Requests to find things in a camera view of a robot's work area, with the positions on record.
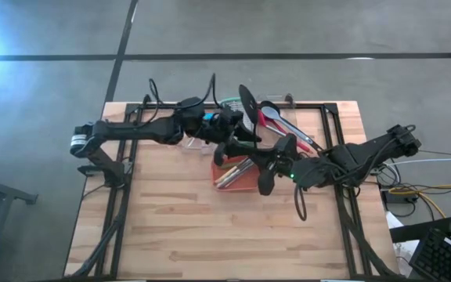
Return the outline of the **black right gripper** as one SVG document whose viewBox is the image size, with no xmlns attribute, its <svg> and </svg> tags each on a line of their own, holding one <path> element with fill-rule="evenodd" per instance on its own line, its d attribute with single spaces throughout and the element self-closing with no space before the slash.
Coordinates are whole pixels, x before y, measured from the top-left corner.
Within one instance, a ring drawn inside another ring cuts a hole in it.
<svg viewBox="0 0 451 282">
<path fill-rule="evenodd" d="M 295 135 L 285 135 L 273 147 L 255 148 L 231 138 L 218 144 L 214 152 L 214 163 L 222 165 L 224 157 L 247 156 L 260 172 L 257 181 L 259 193 L 270 195 L 275 185 L 275 175 L 290 177 L 293 163 L 300 159 L 297 141 Z"/>
</svg>

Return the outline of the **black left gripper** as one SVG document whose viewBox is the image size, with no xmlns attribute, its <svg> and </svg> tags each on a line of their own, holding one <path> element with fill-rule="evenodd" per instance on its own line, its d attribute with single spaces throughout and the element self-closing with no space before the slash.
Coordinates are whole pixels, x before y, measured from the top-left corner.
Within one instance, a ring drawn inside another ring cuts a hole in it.
<svg viewBox="0 0 451 282">
<path fill-rule="evenodd" d="M 242 111 L 224 109 L 216 113 L 208 113 L 207 140 L 209 142 L 226 142 L 231 137 L 236 137 L 239 141 L 261 141 L 261 137 L 244 124 Z"/>
</svg>

